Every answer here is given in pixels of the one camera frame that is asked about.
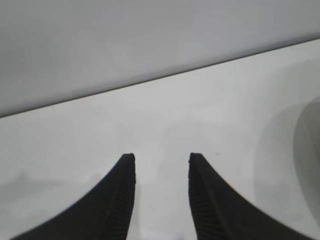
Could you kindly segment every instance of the gray wall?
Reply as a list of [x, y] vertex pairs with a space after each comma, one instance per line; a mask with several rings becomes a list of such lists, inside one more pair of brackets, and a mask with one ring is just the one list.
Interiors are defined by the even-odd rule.
[[317, 0], [1, 0], [0, 115], [320, 30]]

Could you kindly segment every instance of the black rubber pad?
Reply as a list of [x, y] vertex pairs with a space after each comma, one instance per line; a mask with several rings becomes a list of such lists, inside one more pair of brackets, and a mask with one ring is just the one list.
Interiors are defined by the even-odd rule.
[[199, 153], [189, 161], [189, 201], [198, 240], [310, 240], [246, 201]]
[[135, 156], [124, 154], [74, 205], [12, 240], [125, 240], [134, 207], [135, 184]]

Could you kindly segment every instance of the white table surface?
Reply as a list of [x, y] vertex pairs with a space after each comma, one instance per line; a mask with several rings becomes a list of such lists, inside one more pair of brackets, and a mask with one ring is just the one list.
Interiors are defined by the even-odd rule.
[[0, 119], [0, 238], [53, 217], [136, 156], [128, 240], [195, 240], [190, 152], [320, 238], [320, 40]]

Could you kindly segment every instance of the white surface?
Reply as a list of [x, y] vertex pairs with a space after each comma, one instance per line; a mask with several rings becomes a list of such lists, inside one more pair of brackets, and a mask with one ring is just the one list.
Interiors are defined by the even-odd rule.
[[308, 132], [319, 54], [320, 40], [0, 119], [0, 236], [62, 211], [133, 152], [128, 239], [194, 240], [188, 159], [200, 152], [249, 201], [319, 238], [319, 188], [300, 187], [320, 170]]
[[318, 0], [1, 0], [0, 114], [320, 32]]

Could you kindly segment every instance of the ridged texture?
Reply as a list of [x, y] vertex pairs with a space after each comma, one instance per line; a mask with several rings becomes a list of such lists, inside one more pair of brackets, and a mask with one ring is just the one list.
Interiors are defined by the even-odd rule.
[[198, 240], [229, 240], [199, 172], [189, 169], [189, 202]]
[[135, 198], [135, 156], [111, 171], [65, 211], [12, 240], [125, 240]]
[[189, 197], [198, 240], [311, 240], [237, 193], [199, 153], [190, 155]]
[[97, 240], [124, 240], [127, 238], [135, 200], [132, 177], [127, 176], [121, 184], [111, 213], [104, 220], [103, 227], [96, 238]]

